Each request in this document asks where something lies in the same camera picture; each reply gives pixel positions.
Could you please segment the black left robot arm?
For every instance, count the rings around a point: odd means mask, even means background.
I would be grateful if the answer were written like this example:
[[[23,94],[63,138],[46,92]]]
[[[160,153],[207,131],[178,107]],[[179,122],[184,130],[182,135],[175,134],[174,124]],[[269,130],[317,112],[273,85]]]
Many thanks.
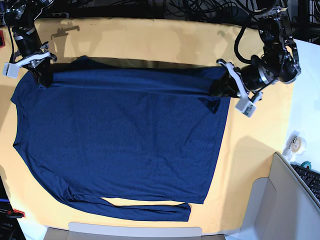
[[[257,30],[263,42],[263,55],[244,58],[239,52],[239,44],[250,20],[241,27],[234,42],[234,53],[245,67],[238,68],[232,63],[218,59],[217,63],[227,72],[216,81],[210,94],[216,97],[244,98],[253,96],[257,100],[262,91],[276,82],[290,84],[301,73],[297,45],[293,39],[287,4],[276,0],[270,7],[249,11],[248,18],[258,16]]]

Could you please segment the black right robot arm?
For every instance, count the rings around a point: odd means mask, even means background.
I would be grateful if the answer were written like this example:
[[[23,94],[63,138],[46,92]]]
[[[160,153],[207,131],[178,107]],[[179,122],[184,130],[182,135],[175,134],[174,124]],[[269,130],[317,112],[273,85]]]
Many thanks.
[[[39,85],[48,88],[53,83],[51,62],[57,57],[49,51],[49,43],[41,42],[35,26],[35,20],[54,3],[53,0],[5,0],[4,12],[0,17],[8,28],[12,43],[9,62],[3,67],[2,74],[17,78],[19,70],[24,68],[31,72]]]

